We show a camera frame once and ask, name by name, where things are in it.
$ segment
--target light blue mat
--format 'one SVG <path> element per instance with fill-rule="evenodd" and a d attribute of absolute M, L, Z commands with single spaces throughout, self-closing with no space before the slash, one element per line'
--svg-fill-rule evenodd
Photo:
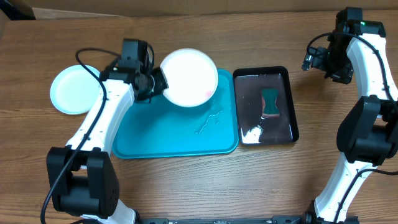
<path fill-rule="evenodd" d="M 134 103 L 113 142 L 121 159 L 199 156 L 232 152 L 239 143 L 232 75 L 218 69 L 218 87 L 204 105 L 182 108 L 163 95 Z"/>

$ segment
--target green object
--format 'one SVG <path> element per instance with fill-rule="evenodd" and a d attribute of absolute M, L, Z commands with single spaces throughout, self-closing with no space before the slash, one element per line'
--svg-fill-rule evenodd
<path fill-rule="evenodd" d="M 261 95 L 266 103 L 263 113 L 269 114 L 269 115 L 279 114 L 279 110 L 276 107 L 276 99 L 278 98 L 278 90 L 277 89 L 264 89 L 264 90 L 261 90 Z"/>

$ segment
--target black tray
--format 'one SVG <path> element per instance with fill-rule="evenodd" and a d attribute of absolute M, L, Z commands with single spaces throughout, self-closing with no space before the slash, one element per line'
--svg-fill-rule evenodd
<path fill-rule="evenodd" d="M 242 144 L 285 144 L 299 139 L 285 67 L 241 68 L 233 78 Z"/>

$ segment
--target wooden table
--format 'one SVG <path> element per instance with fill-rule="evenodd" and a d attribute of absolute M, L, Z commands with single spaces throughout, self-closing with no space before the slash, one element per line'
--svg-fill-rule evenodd
<path fill-rule="evenodd" d="M 123 38 L 150 42 L 156 64 L 173 50 L 200 49 L 217 67 L 282 65 L 289 70 L 300 139 L 295 144 L 243 147 L 228 155 L 121 160 L 112 157 L 120 198 L 143 217 L 260 218 L 302 214 L 323 190 L 338 159 L 336 132 L 356 103 L 350 85 L 303 72 L 308 42 L 332 31 L 336 12 L 234 14 L 7 22 L 0 41 L 0 223 L 38 223 L 49 181 L 45 157 L 64 146 L 85 118 L 51 104 L 52 80 L 76 64 L 75 52 L 99 47 L 120 52 Z M 398 11 L 366 11 L 382 21 L 387 55 L 398 81 Z M 317 47 L 326 40 L 315 43 Z M 86 53 L 102 70 L 112 57 Z M 398 170 L 398 160 L 381 167 Z M 372 174 L 349 214 L 361 223 L 396 223 L 398 177 Z M 76 220 L 52 204 L 47 223 Z"/>

